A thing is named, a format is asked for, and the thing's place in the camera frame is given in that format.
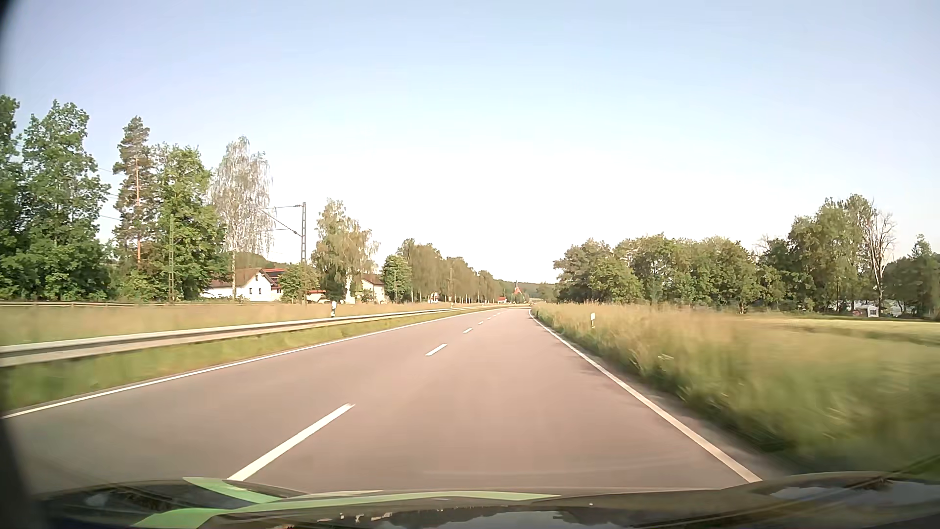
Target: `white house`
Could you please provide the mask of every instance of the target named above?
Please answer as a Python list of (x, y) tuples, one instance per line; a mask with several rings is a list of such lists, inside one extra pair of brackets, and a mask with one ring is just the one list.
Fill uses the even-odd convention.
[[(274, 288), (274, 281), (260, 268), (235, 270), (235, 295), (249, 301), (277, 301), (281, 293)], [(215, 280), (202, 293), (203, 297), (231, 297), (232, 283)]]
[(367, 290), (372, 291), (375, 295), (376, 303), (385, 303), (385, 283), (382, 282), (381, 276), (378, 274), (363, 274), (362, 291), (366, 292)]

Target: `tall dry grass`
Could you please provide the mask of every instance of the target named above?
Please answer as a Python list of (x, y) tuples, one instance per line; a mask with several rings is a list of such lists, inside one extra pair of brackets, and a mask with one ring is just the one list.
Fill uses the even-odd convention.
[(940, 347), (704, 311), (544, 303), (533, 311), (804, 470), (892, 470), (940, 452)]
[[(449, 306), (445, 303), (341, 304), (337, 306), (337, 316), (424, 311)], [(310, 303), (306, 306), (287, 303), (137, 307), (0, 306), (0, 345), (325, 318), (329, 315), (330, 306), (325, 303)]]

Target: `white solid edge line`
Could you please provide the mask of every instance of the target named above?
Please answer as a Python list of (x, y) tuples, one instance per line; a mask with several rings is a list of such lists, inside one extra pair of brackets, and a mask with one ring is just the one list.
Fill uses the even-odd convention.
[(324, 347), (324, 346), (326, 346), (326, 345), (339, 344), (340, 342), (348, 342), (348, 341), (350, 341), (350, 340), (355, 340), (356, 338), (365, 338), (365, 337), (367, 337), (367, 336), (373, 336), (373, 335), (375, 335), (375, 334), (382, 334), (383, 332), (390, 332), (390, 331), (392, 331), (392, 330), (398, 330), (398, 329), (406, 329), (406, 328), (409, 328), (409, 327), (414, 327), (415, 325), (424, 325), (424, 324), (426, 324), (426, 323), (431, 323), (431, 322), (435, 322), (435, 321), (443, 321), (443, 320), (447, 320), (447, 319), (450, 319), (450, 318), (458, 318), (458, 317), (466, 316), (466, 315), (467, 315), (467, 313), (464, 313), (464, 314), (454, 314), (454, 315), (452, 315), (452, 316), (445, 316), (445, 317), (443, 317), (443, 318), (434, 318), (434, 319), (428, 320), (428, 321), (420, 321), (420, 322), (417, 322), (417, 323), (410, 323), (410, 324), (408, 324), (408, 325), (402, 325), (401, 327), (393, 327), (393, 328), (391, 328), (391, 329), (376, 330), (375, 332), (367, 332), (366, 334), (359, 334), (358, 336), (350, 336), (350, 337), (347, 337), (347, 338), (340, 338), (339, 340), (334, 340), (334, 341), (332, 341), (332, 342), (323, 342), (322, 344), (305, 345), (305, 346), (303, 346), (303, 347), (298, 347), (298, 348), (296, 348), (296, 349), (290, 349), (290, 350), (287, 350), (287, 351), (280, 351), (280, 352), (277, 352), (277, 353), (272, 353), (272, 354), (270, 354), (270, 355), (264, 355), (264, 356), (255, 357), (255, 358), (250, 358), (250, 359), (246, 359), (246, 360), (234, 361), (234, 362), (230, 362), (230, 363), (223, 363), (223, 364), (221, 364), (221, 365), (214, 365), (213, 367), (207, 367), (207, 368), (205, 368), (205, 369), (199, 369), (199, 370), (197, 370), (197, 371), (191, 371), (191, 372), (189, 372), (189, 373), (181, 373), (181, 374), (179, 374), (179, 375), (173, 375), (173, 376), (171, 376), (171, 377), (155, 378), (155, 379), (149, 380), (149, 381), (147, 381), (147, 382), (141, 382), (140, 384), (133, 384), (132, 386), (125, 386), (125, 387), (123, 387), (123, 388), (117, 388), (117, 389), (114, 389), (114, 390), (108, 390), (108, 391), (106, 391), (106, 392), (87, 394), (87, 395), (84, 395), (84, 396), (80, 396), (80, 397), (76, 397), (76, 398), (71, 398), (71, 399), (69, 399), (69, 400), (63, 400), (63, 401), (61, 401), (61, 402), (54, 402), (54, 403), (52, 403), (52, 404), (47, 404), (47, 405), (45, 405), (45, 406), (39, 406), (39, 407), (36, 407), (36, 408), (23, 409), (23, 410), (21, 410), (21, 411), (16, 411), (16, 412), (10, 413), (10, 414), (8, 414), (8, 415), (3, 415), (2, 417), (0, 417), (0, 419), (11, 419), (11, 418), (13, 418), (13, 417), (18, 417), (18, 416), (20, 416), (20, 415), (25, 415), (25, 414), (27, 414), (27, 413), (33, 413), (34, 411), (42, 411), (42, 410), (44, 410), (44, 409), (58, 408), (59, 406), (65, 406), (65, 405), (67, 405), (67, 404), (72, 404), (72, 403), (75, 403), (75, 402), (82, 402), (83, 400), (90, 400), (90, 399), (93, 399), (93, 398), (98, 398), (98, 397), (101, 397), (101, 396), (110, 395), (110, 394), (114, 394), (114, 393), (127, 392), (128, 390), (135, 390), (135, 389), (137, 389), (137, 388), (144, 388), (144, 387), (147, 387), (147, 386), (152, 386), (153, 384), (159, 384), (159, 383), (161, 383), (161, 382), (169, 382), (170, 380), (176, 380), (177, 378), (191, 377), (191, 376), (193, 376), (193, 375), (200, 375), (200, 374), (202, 374), (202, 373), (209, 373), (209, 371), (217, 371), (217, 370), (219, 370), (219, 369), (225, 369), (225, 368), (227, 368), (227, 367), (234, 367), (234, 366), (236, 366), (236, 365), (242, 365), (242, 364), (245, 364), (245, 363), (251, 363), (251, 362), (253, 362), (253, 361), (262, 361), (262, 360), (272, 359), (272, 358), (274, 358), (274, 357), (279, 357), (279, 356), (281, 356), (281, 355), (289, 355), (290, 353), (297, 353), (297, 352), (300, 352), (300, 351), (306, 351), (306, 350), (308, 350), (308, 349), (314, 349), (314, 348), (316, 348), (316, 347)]
[(692, 428), (681, 423), (679, 419), (676, 419), (664, 409), (660, 408), (659, 406), (656, 406), (656, 403), (652, 402), (647, 397), (643, 396), (637, 390), (628, 386), (623, 380), (620, 380), (619, 378), (614, 377), (609, 371), (604, 369), (603, 366), (601, 366), (599, 363), (597, 363), (596, 361), (588, 357), (588, 355), (585, 355), (581, 351), (574, 348), (573, 345), (569, 344), (564, 338), (559, 336), (553, 330), (546, 327), (541, 321), (539, 321), (538, 318), (532, 315), (532, 311), (529, 311), (529, 317), (535, 320), (535, 323), (539, 324), (543, 329), (547, 330), (549, 334), (551, 334), (552, 336), (555, 336), (561, 343), (566, 345), (570, 350), (574, 351), (579, 357), (583, 358), (585, 361), (587, 361), (587, 363), (593, 365), (601, 373), (604, 373), (607, 376), (607, 378), (610, 378), (611, 380), (616, 382), (617, 385), (623, 388), (624, 390), (626, 390), (627, 393), (633, 395), (636, 398), (636, 400), (642, 402), (644, 405), (646, 405), (647, 408), (652, 409), (653, 411), (656, 412), (657, 415), (666, 419), (668, 423), (675, 426), (677, 430), (685, 434), (685, 437), (691, 439), (698, 446), (701, 446), (702, 448), (704, 448), (706, 451), (708, 451), (709, 454), (713, 455), (716, 459), (718, 459), (722, 463), (725, 463), (725, 466), (732, 469), (734, 472), (736, 472), (738, 475), (744, 478), (744, 480), (746, 480), (748, 483), (754, 483), (756, 481), (760, 481), (760, 478), (755, 473), (752, 473), (744, 465), (735, 461), (734, 458), (732, 458), (728, 454), (725, 454), (725, 452), (722, 451), (722, 449), (711, 444), (707, 439), (698, 435), (695, 431), (692, 430)]

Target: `tree line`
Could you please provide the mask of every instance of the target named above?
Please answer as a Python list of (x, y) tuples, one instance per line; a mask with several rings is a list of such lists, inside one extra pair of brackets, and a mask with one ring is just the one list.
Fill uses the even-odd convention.
[(794, 219), (786, 238), (749, 251), (725, 237), (700, 241), (662, 233), (614, 247), (588, 239), (555, 261), (560, 301), (670, 302), (849, 313), (860, 302), (929, 318), (940, 311), (940, 254), (919, 235), (889, 262), (895, 222), (860, 195), (826, 199)]
[(378, 271), (388, 300), (396, 303), (439, 301), (496, 301), (511, 297), (506, 281), (494, 278), (487, 270), (474, 270), (463, 257), (445, 257), (431, 243), (419, 244), (405, 239), (388, 255), (381, 266), (372, 262), (375, 246), (370, 230), (364, 230), (349, 218), (342, 202), (330, 200), (318, 220), (320, 242), (310, 264), (291, 264), (281, 275), (282, 296), (299, 298), (302, 284), (325, 291), (329, 299), (340, 300), (347, 294), (363, 301), (374, 300), (374, 293), (362, 289), (363, 274)]
[[(85, 149), (84, 110), (53, 101), (16, 134), (18, 108), (0, 96), (0, 298), (195, 299), (231, 272), (238, 250), (257, 247), (227, 244), (239, 224), (228, 215), (232, 201), (217, 192), (246, 138), (210, 170), (195, 147), (150, 144), (149, 128), (134, 117), (117, 145), (112, 172), (123, 180), (115, 194)], [(118, 224), (103, 243), (97, 222), (111, 199)]]
[[(0, 298), (191, 300), (213, 280), (233, 280), (236, 269), (266, 262), (260, 254), (270, 250), (278, 221), (269, 207), (268, 162), (246, 137), (208, 168), (195, 147), (150, 142), (150, 129), (133, 117), (117, 145), (111, 171), (121, 182), (112, 193), (85, 150), (84, 110), (53, 101), (18, 134), (18, 108), (0, 95)], [(98, 220), (111, 200), (117, 226), (102, 242)], [(327, 200), (316, 233), (307, 262), (288, 265), (280, 278), (285, 300), (313, 289), (335, 300), (368, 298), (360, 279), (375, 271), (395, 301), (506, 293), (489, 272), (414, 239), (377, 266), (371, 230), (340, 200)]]

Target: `car hood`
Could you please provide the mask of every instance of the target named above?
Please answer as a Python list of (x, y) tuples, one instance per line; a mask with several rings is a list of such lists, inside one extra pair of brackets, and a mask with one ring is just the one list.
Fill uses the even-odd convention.
[(729, 489), (353, 490), (306, 493), (205, 477), (63, 490), (53, 520), (92, 527), (870, 527), (940, 513), (940, 482), (813, 473)]

